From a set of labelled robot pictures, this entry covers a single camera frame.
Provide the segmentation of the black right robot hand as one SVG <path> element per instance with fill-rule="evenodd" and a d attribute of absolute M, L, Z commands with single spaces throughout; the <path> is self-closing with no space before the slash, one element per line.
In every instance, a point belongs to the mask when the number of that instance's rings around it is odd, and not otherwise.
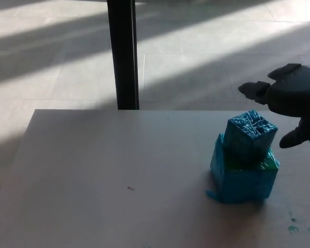
<path fill-rule="evenodd" d="M 267 105 L 269 110 L 284 116 L 300 118 L 298 126 L 280 140 L 281 148 L 310 142 L 310 67 L 287 64 L 268 74 L 273 84 L 246 82 L 238 90 L 248 99 Z"/>

